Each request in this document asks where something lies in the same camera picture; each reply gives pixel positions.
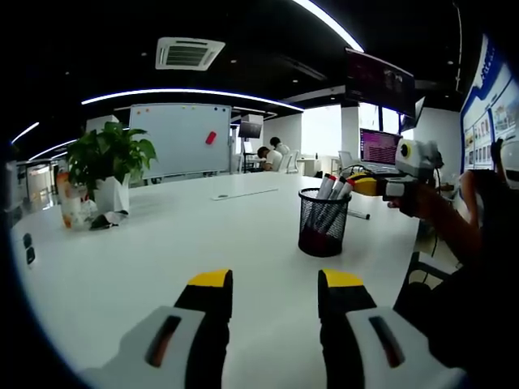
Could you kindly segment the person's right hand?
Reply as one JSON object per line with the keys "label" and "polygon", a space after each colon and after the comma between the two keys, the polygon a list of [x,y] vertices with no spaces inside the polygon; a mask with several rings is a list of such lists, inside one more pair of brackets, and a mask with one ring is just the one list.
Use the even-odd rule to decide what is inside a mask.
{"label": "person's right hand", "polygon": [[401,197],[390,198],[387,205],[391,209],[398,209],[409,217],[428,219],[431,216],[431,205],[435,192],[429,186],[416,184],[408,186]]}

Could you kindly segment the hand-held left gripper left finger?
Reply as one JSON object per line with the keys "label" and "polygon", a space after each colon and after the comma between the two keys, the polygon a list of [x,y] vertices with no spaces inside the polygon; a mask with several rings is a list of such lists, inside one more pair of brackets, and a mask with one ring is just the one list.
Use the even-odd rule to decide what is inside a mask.
{"label": "hand-held left gripper left finger", "polygon": [[172,306],[133,326],[117,354],[84,370],[90,388],[219,388],[229,343],[233,272],[203,272]]}

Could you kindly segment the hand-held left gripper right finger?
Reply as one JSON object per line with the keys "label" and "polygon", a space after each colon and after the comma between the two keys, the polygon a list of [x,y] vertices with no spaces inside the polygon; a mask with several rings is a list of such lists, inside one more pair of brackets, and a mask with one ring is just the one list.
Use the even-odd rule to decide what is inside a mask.
{"label": "hand-held left gripper right finger", "polygon": [[318,273],[318,316],[329,388],[464,388],[466,373],[429,350],[426,336],[377,306],[356,275]]}

